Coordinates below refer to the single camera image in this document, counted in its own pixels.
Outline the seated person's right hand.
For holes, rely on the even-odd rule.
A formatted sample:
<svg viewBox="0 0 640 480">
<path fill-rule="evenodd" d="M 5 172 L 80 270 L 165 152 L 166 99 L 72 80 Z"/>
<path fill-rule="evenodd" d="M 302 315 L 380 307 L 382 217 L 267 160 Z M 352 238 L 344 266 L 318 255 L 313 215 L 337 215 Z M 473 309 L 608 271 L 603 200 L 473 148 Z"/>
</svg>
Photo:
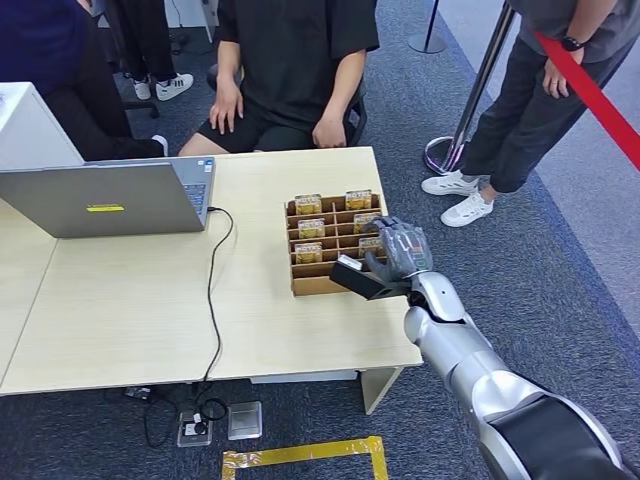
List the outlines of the seated person's right hand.
<svg viewBox="0 0 640 480">
<path fill-rule="evenodd" d="M 221 135 L 233 133 L 237 118 L 244 117 L 243 97 L 233 76 L 220 76 L 216 80 L 215 101 L 209 120 L 214 130 Z"/>
</svg>

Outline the standing person's hand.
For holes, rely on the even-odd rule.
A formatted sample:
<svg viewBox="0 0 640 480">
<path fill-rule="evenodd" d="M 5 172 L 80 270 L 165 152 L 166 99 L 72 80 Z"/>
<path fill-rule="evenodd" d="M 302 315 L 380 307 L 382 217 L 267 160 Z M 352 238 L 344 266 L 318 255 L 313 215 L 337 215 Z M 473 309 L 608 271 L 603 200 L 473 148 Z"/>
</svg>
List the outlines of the standing person's hand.
<svg viewBox="0 0 640 480">
<path fill-rule="evenodd" d="M 542 87 L 546 95 L 555 99 L 570 96 L 566 78 L 551 58 L 548 58 L 544 66 Z"/>
</svg>

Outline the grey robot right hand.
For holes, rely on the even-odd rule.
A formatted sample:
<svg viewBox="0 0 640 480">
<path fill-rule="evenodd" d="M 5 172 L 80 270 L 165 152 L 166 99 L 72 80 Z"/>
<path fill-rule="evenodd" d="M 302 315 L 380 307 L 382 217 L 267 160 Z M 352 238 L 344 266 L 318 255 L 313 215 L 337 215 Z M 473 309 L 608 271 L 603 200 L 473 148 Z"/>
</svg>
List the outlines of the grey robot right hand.
<svg viewBox="0 0 640 480">
<path fill-rule="evenodd" d="M 386 256 L 381 263 L 372 252 L 365 254 L 368 268 L 383 282 L 400 282 L 433 270 L 433 258 L 421 227 L 395 216 L 379 216 L 364 227 L 378 233 Z"/>
</svg>

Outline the seated person's left hand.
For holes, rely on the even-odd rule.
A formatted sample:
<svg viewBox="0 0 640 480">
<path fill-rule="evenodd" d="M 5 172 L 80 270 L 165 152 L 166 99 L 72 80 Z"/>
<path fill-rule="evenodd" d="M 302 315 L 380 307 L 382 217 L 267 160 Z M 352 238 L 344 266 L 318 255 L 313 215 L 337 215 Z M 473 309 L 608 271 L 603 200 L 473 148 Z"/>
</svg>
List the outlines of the seated person's left hand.
<svg viewBox="0 0 640 480">
<path fill-rule="evenodd" d="M 320 149 L 346 146 L 345 128 L 340 117 L 323 116 L 313 129 L 312 139 L 315 146 Z"/>
</svg>

